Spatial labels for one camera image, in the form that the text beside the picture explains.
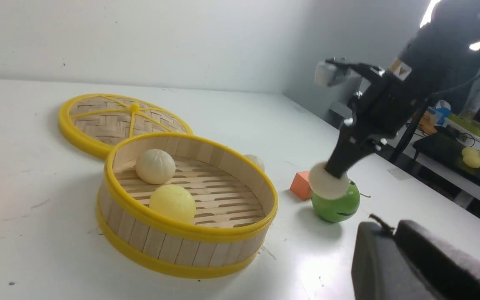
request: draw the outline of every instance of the orange toy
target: orange toy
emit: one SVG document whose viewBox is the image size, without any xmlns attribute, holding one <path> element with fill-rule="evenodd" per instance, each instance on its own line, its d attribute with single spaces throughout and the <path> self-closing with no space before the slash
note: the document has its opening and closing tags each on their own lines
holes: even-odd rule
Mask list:
<svg viewBox="0 0 480 300">
<path fill-rule="evenodd" d="M 301 200 L 312 198 L 312 190 L 308 184 L 310 171 L 298 172 L 295 174 L 290 190 Z"/>
</svg>

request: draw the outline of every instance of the black robotic arm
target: black robotic arm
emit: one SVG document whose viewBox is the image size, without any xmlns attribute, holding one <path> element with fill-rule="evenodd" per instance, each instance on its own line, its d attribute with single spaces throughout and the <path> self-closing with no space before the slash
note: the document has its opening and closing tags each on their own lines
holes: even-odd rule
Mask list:
<svg viewBox="0 0 480 300">
<path fill-rule="evenodd" d="M 385 139 L 394 138 L 426 99 L 438 92 L 448 70 L 479 40 L 480 0 L 442 0 L 432 21 L 417 32 L 386 72 L 364 63 L 327 60 L 341 74 L 354 70 L 371 84 L 349 101 L 352 122 L 341 126 L 325 170 L 340 178 L 360 159 L 380 150 Z"/>
</svg>

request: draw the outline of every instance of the yellow steamed bun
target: yellow steamed bun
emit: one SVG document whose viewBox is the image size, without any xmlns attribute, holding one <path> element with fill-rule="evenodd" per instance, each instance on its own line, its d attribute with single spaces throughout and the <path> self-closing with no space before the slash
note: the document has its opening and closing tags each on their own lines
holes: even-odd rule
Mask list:
<svg viewBox="0 0 480 300">
<path fill-rule="evenodd" d="M 480 156 L 479 152 L 475 148 L 466 147 L 462 149 L 463 156 Z"/>
<path fill-rule="evenodd" d="M 462 161 L 470 168 L 480 168 L 480 156 L 467 155 L 462 158 Z"/>
<path fill-rule="evenodd" d="M 149 208 L 172 220 L 192 223 L 196 201 L 185 188 L 168 184 L 159 187 L 149 199 Z"/>
</svg>

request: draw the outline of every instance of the steamer basket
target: steamer basket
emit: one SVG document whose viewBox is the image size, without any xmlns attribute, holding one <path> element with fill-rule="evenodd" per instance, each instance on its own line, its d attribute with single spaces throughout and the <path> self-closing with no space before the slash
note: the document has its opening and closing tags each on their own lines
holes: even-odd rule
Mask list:
<svg viewBox="0 0 480 300">
<path fill-rule="evenodd" d="M 166 184 L 183 186 L 194 196 L 193 224 L 146 206 L 160 185 L 141 181 L 135 161 L 153 148 L 175 160 L 175 175 Z M 110 152 L 104 173 L 97 195 L 99 228 L 122 254 L 167 275 L 212 278 L 245 268 L 277 213 L 275 188 L 258 167 L 193 135 L 152 133 L 126 139 Z"/>
<path fill-rule="evenodd" d="M 80 95 L 59 110 L 59 129 L 77 148 L 105 159 L 126 138 L 146 133 L 187 133 L 179 117 L 154 104 L 111 94 Z"/>
</svg>

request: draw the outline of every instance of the table surface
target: table surface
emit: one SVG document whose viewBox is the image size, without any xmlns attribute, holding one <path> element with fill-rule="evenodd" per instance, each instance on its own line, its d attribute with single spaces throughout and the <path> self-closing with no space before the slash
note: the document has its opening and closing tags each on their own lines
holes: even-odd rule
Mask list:
<svg viewBox="0 0 480 300">
<path fill-rule="evenodd" d="M 399 135 L 392 140 L 388 140 L 388 144 L 395 147 L 398 142 L 400 141 L 403 133 L 405 132 L 406 127 L 403 127 L 399 131 Z M 414 142 L 421 139 L 422 137 L 418 135 L 414 135 L 411 141 L 408 143 L 408 146 L 403 151 L 403 154 L 407 155 L 410 158 L 414 158 L 416 150 L 412 147 Z M 476 199 L 480 200 L 480 186 L 474 184 L 468 179 L 465 179 L 461 175 L 453 172 L 451 169 L 448 169 L 446 166 L 440 164 L 439 162 L 431 159 L 429 156 L 421 153 L 417 156 L 416 161 L 426 167 L 427 169 L 433 171 L 434 173 L 438 174 L 442 178 L 446 179 L 448 182 L 454 184 L 461 190 L 464 190 L 471 196 L 474 196 Z"/>
<path fill-rule="evenodd" d="M 84 93 L 153 102 L 196 135 L 263 159 L 280 206 L 248 268 L 211 280 L 169 277 L 99 234 L 103 162 L 57 128 L 61 104 Z M 480 220 L 416 179 L 392 175 L 395 167 L 376 155 L 349 171 L 371 195 L 358 212 L 339 224 L 316 217 L 288 188 L 296 172 L 327 159 L 337 136 L 283 95 L 0 80 L 0 299 L 353 299 L 356 230 L 372 212 L 393 225 L 415 220 L 480 260 Z"/>
</svg>

